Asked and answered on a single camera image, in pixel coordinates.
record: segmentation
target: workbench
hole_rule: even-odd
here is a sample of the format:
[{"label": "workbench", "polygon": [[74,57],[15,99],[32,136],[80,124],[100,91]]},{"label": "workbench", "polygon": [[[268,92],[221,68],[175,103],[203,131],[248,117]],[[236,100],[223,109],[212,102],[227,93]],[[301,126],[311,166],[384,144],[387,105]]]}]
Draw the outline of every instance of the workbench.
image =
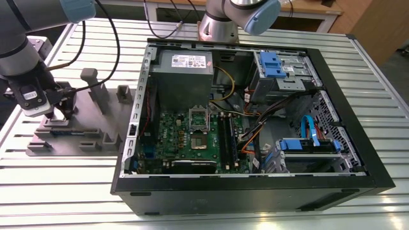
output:
[{"label": "workbench", "polygon": [[[122,63],[108,88],[138,85],[147,38],[147,22],[115,20],[122,39]],[[154,23],[160,35],[173,23]],[[409,228],[409,109],[373,64],[361,45],[341,34],[269,30],[261,36],[239,31],[251,44],[299,46],[321,50],[355,113],[385,163],[396,188],[364,196],[324,212],[248,213],[197,216],[136,216],[119,196],[110,194],[116,157],[28,157],[27,144],[42,117],[30,118],[18,107],[0,132],[0,228],[31,229],[408,229]],[[185,24],[172,37],[197,39],[197,27]],[[79,50],[82,26],[68,25],[47,64],[71,60]],[[106,19],[87,22],[87,42],[79,60],[55,70],[58,81],[74,87],[83,68],[111,72],[116,58],[112,28]]]},{"label": "workbench", "polygon": [[[173,0],[179,9],[193,10],[187,0]],[[104,4],[110,5],[126,5],[126,6],[143,6],[143,0],[102,0]],[[207,0],[192,0],[199,11],[205,11]],[[173,5],[170,0],[148,0],[147,10],[150,13],[150,20],[158,20],[158,9],[171,8]],[[339,15],[343,15],[344,11],[335,2],[332,7],[321,5],[321,1],[312,0],[293,0],[293,14],[291,14],[291,4],[281,7],[281,17],[307,18],[323,20],[317,32],[327,33],[337,19]]]}]

